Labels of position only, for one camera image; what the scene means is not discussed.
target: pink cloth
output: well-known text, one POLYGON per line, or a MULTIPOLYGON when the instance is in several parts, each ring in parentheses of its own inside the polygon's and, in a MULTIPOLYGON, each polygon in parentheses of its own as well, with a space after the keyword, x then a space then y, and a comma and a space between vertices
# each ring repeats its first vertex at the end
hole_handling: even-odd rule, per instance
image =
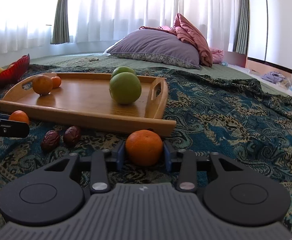
POLYGON ((221 49, 209 48, 213 55, 213 64, 220 64, 224 60, 224 51, 221 49))
POLYGON ((202 64, 209 67, 213 64, 213 55, 208 47, 205 37, 180 13, 176 14, 173 27, 160 26, 158 28, 152 28, 142 26, 140 29, 159 30, 173 34, 177 36, 180 41, 189 43, 198 50, 202 64))

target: white wardrobe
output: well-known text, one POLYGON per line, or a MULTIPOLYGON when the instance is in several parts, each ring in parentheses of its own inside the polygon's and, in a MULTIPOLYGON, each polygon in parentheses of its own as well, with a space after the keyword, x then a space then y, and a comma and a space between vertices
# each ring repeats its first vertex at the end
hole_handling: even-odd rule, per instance
POLYGON ((248 57, 292 69, 292 0, 250 0, 248 57))

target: triangular cutout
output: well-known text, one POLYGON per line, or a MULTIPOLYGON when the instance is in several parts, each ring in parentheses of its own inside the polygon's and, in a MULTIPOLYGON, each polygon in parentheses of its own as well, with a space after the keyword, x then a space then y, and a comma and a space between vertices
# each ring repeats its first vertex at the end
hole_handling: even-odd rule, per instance
POLYGON ((219 162, 221 163, 224 171, 242 171, 243 169, 237 167, 233 163, 229 163, 227 160, 220 158, 219 162))
POLYGON ((57 162, 54 165, 46 168, 45 171, 64 171, 68 165, 69 159, 63 159, 62 161, 57 162))

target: white curtain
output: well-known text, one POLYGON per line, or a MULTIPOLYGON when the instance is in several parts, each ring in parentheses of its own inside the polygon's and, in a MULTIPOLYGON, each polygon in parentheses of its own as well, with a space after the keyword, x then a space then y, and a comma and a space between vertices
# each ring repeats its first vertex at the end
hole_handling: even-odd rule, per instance
POLYGON ((50 43, 55 0, 0 0, 0 54, 50 43))
POLYGON ((208 45, 233 49, 238 0, 69 0, 69 31, 75 42, 119 40, 140 26, 173 25, 183 14, 208 45))

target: small orange fruit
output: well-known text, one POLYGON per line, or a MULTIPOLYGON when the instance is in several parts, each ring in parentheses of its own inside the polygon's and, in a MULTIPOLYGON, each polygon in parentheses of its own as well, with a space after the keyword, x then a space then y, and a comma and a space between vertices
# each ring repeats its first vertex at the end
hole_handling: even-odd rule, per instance
POLYGON ((58 77, 58 76, 52 77, 51 80, 52 80, 52 84, 53 84, 52 88, 60 87, 60 85, 61 85, 61 78, 60 77, 58 77))
POLYGON ((25 122, 28 125, 30 124, 29 122, 29 117, 27 114, 21 110, 14 111, 10 116, 9 116, 10 121, 18 121, 18 122, 25 122))
POLYGON ((163 142, 158 134, 149 130, 140 130, 129 135, 125 149, 133 163, 146 167, 158 162, 163 152, 163 142))
POLYGON ((45 75, 38 75, 32 81, 33 91, 39 95, 48 95, 52 90, 52 79, 45 75))

